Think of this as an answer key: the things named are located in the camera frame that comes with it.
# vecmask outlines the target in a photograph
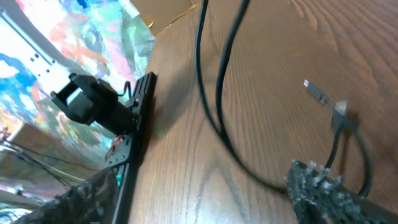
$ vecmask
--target wood grain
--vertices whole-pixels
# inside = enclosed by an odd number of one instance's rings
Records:
[[[202,70],[214,110],[215,81],[238,0],[210,1]],[[232,160],[200,103],[193,49],[199,8],[156,37],[148,71],[159,74],[154,131],[140,168],[131,223],[294,223],[290,202]],[[370,201],[398,212],[398,4],[393,0],[252,0],[223,92],[230,136],[250,168],[283,184],[292,159],[324,164],[330,112],[304,89],[314,82],[359,111],[374,165]],[[363,161],[354,142],[345,186],[357,191]]]

